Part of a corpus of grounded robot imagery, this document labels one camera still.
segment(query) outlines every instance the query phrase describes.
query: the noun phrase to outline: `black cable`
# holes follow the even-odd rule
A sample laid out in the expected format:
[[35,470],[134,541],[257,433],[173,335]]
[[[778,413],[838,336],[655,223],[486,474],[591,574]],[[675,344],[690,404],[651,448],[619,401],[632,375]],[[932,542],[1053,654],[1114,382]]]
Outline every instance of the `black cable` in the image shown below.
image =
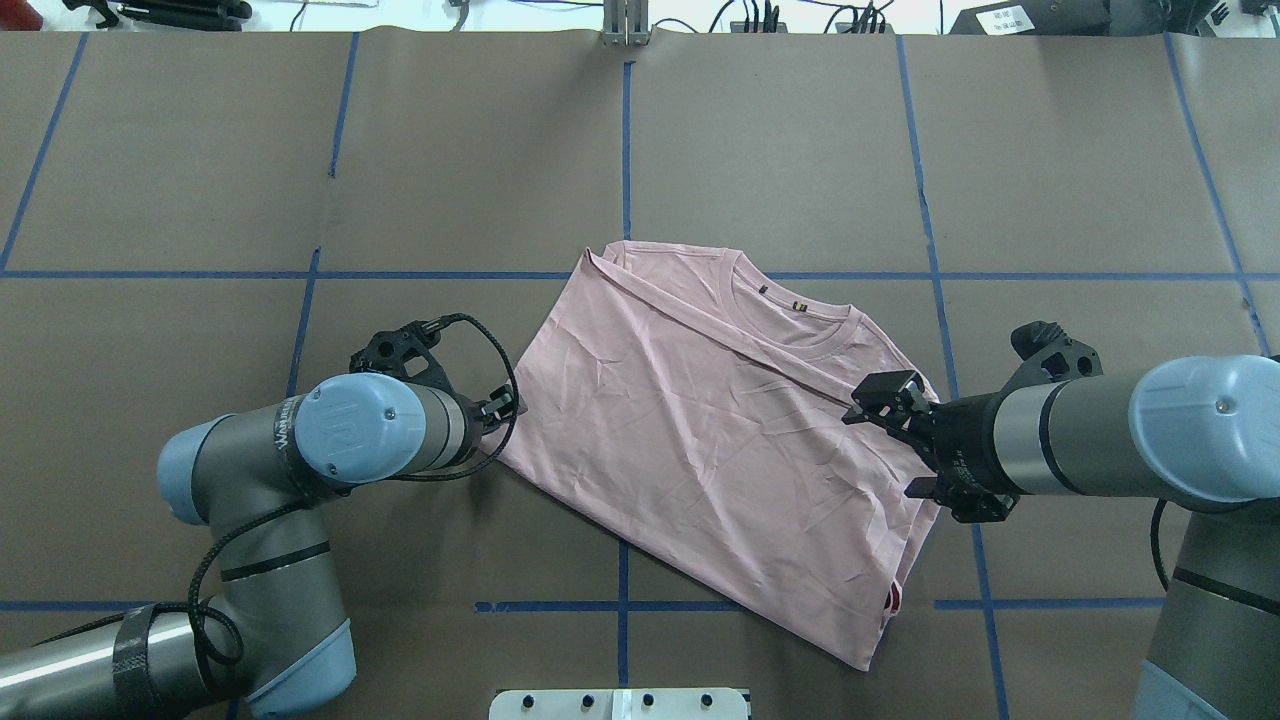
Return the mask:
[[[260,515],[253,520],[250,520],[248,523],[244,523],[243,525],[218,538],[218,542],[215,542],[214,546],[209,548],[209,552],[205,553],[205,557],[200,561],[200,565],[196,568],[196,573],[191,578],[191,584],[187,588],[187,602],[156,603],[157,612],[186,612],[187,621],[191,624],[191,633],[196,646],[196,665],[200,667],[200,674],[201,678],[205,680],[205,684],[209,685],[209,689],[215,694],[219,692],[219,689],[214,685],[212,675],[209,671],[209,661],[212,660],[214,662],[218,662],[219,665],[224,666],[230,666],[234,665],[236,662],[239,662],[241,657],[243,657],[244,655],[244,638],[241,637],[239,628],[236,626],[236,623],[232,621],[232,619],[228,618],[227,614],[221,612],[215,607],[210,607],[207,603],[200,602],[200,585],[204,583],[205,575],[212,566],[214,560],[218,559],[218,555],[221,553],[221,551],[232,541],[255,528],[260,528],[270,523],[271,520],[276,520],[279,518],[288,515],[289,512],[303,510],[306,507],[310,507],[310,503],[305,500],[291,502],[288,505],[276,507],[275,510],[271,510],[265,515]],[[205,620],[209,618],[212,618],[214,621],[225,628],[227,634],[230,635],[234,646],[234,650],[232,651],[230,655],[218,650],[214,646],[212,641],[209,638],[209,632],[205,629]],[[47,642],[69,638],[72,635],[77,635],[81,633],[87,633],[90,630],[110,625],[113,623],[119,623],[123,619],[124,619],[123,612],[109,615],[106,618],[100,618],[97,620],[93,620],[92,623],[86,623],[84,625],[81,625],[78,628],[67,630],[64,633],[59,633],[37,644],[44,644]]]
[[724,4],[721,5],[719,12],[716,13],[716,18],[712,19],[712,27],[708,28],[707,32],[716,32],[716,23],[719,22],[721,17],[724,15],[724,10],[728,10],[728,6],[732,5],[733,3],[737,3],[737,0],[724,0]]
[[840,17],[840,13],[844,13],[845,10],[852,10],[854,12],[854,22],[855,23],[858,22],[858,8],[854,8],[852,5],[841,5],[835,13],[831,14],[831,18],[827,19],[827,27],[822,28],[822,33],[823,35],[827,35],[828,32],[831,32],[831,26],[833,26],[836,23],[836,18]]
[[449,32],[462,32],[462,26],[467,24],[467,15],[471,14],[471,0],[462,0],[458,5],[458,22],[453,23],[453,29]]
[[1204,19],[1204,15],[1201,15],[1199,13],[1196,12],[1196,8],[1198,5],[1201,5],[1201,0],[1192,0],[1190,6],[1187,8],[1187,29],[1183,31],[1183,35],[1190,35],[1192,29],[1194,29],[1197,24],[1197,20]]
[[507,356],[507,351],[502,347],[502,343],[498,342],[498,338],[494,337],[492,332],[489,332],[489,328],[480,324],[480,320],[476,320],[471,315],[457,313],[453,315],[444,315],[436,322],[440,323],[440,329],[444,329],[458,320],[470,323],[475,329],[480,331],[480,334],[483,334],[485,340],[488,340],[489,343],[493,345],[493,348],[498,351],[498,356],[502,357],[502,366],[503,369],[507,370],[507,379],[511,382],[511,402],[512,406],[515,407],[515,410],[512,410],[511,414],[511,420],[508,420],[507,423],[507,432],[506,434],[502,436],[502,439],[498,442],[498,447],[494,448],[493,454],[489,455],[489,457],[485,457],[484,460],[476,462],[475,465],[465,470],[458,470],[456,473],[447,473],[443,475],[392,475],[392,479],[411,480],[420,483],[443,483],[445,480],[457,480],[461,478],[466,478],[468,475],[474,475],[480,470],[488,468],[494,460],[498,459],[499,455],[502,455],[502,451],[507,447],[507,443],[511,442],[512,433],[516,432],[516,414],[520,411],[520,386],[516,384],[516,370],[515,368],[511,366],[511,357]]
[[1165,560],[1160,555],[1160,520],[1165,516],[1167,500],[1157,500],[1156,510],[1151,514],[1151,562],[1156,566],[1156,577],[1160,578],[1160,587],[1169,592],[1169,575],[1165,574]]
[[305,13],[307,10],[307,3],[310,3],[310,1],[311,0],[302,0],[302,6],[298,8],[297,14],[293,15],[293,19],[289,22],[289,32],[293,32],[293,23],[298,22],[298,18],[302,17],[302,13]]
[[868,0],[867,8],[863,9],[860,18],[854,18],[854,24],[845,32],[855,32],[860,35],[869,35],[876,32],[876,20],[879,19],[879,10],[876,9],[876,3]]
[[187,603],[186,603],[187,620],[191,623],[191,633],[196,641],[197,661],[204,662],[204,660],[207,657],[214,662],[218,662],[219,665],[234,665],[236,662],[239,661],[241,656],[244,655],[244,641],[243,638],[241,638],[239,630],[236,628],[234,624],[230,624],[227,628],[232,635],[232,639],[236,641],[236,651],[232,655],[225,655],[223,651],[214,647],[212,641],[209,639],[209,633],[205,632],[205,623],[201,616],[200,607],[207,607],[207,606],[202,606],[200,602],[200,585],[205,582],[205,574],[207,574],[209,569],[214,565],[214,560],[218,557],[219,553],[221,553],[221,551],[228,544],[230,544],[232,541],[243,536],[244,533],[260,528],[270,523],[271,520],[283,518],[289,512],[303,510],[306,507],[310,507],[307,501],[298,500],[288,505],[282,505],[280,507],[276,507],[275,510],[271,510],[265,515],[259,515],[257,518],[250,520],[248,523],[244,523],[243,525],[218,538],[218,542],[214,543],[214,547],[209,548],[209,552],[205,553],[205,557],[200,561],[200,565],[196,568],[196,573],[191,577],[191,584],[187,587]]
[[[165,612],[187,612],[187,603],[186,602],[157,602],[156,603],[156,614],[157,615],[163,615]],[[198,612],[201,615],[206,615],[206,616],[214,619],[221,626],[227,628],[228,632],[232,632],[230,630],[232,619],[228,618],[227,614],[223,612],[221,610],[218,610],[216,607],[210,607],[207,605],[201,605]],[[78,628],[72,628],[70,630],[67,630],[67,632],[63,632],[63,633],[58,633],[56,635],[54,635],[51,638],[42,639],[38,643],[36,643],[36,644],[51,643],[51,642],[55,642],[55,641],[69,638],[72,635],[78,635],[78,634],[82,634],[82,633],[87,633],[90,630],[96,630],[99,628],[105,628],[105,626],[111,625],[114,623],[119,623],[120,620],[124,620],[124,612],[116,612],[115,615],[108,615],[106,618],[99,618],[97,620],[93,620],[92,623],[84,623],[83,625],[81,625]]]
[[694,29],[694,26],[686,23],[685,20],[682,20],[680,18],[662,18],[660,20],[653,23],[653,27],[658,27],[662,23],[678,23],[678,24],[682,24],[682,26],[687,27],[690,32],[694,32],[694,33],[698,32],[696,29]]

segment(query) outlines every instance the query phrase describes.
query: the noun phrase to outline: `folded shirt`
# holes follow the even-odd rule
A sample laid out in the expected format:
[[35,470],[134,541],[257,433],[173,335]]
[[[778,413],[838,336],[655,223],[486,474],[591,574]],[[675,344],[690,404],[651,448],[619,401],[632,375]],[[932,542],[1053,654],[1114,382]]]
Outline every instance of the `folded shirt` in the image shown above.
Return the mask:
[[867,315],[741,251],[616,242],[582,255],[520,359],[502,461],[867,670],[938,507],[902,493],[932,474],[908,446],[841,416],[868,373],[908,368]]

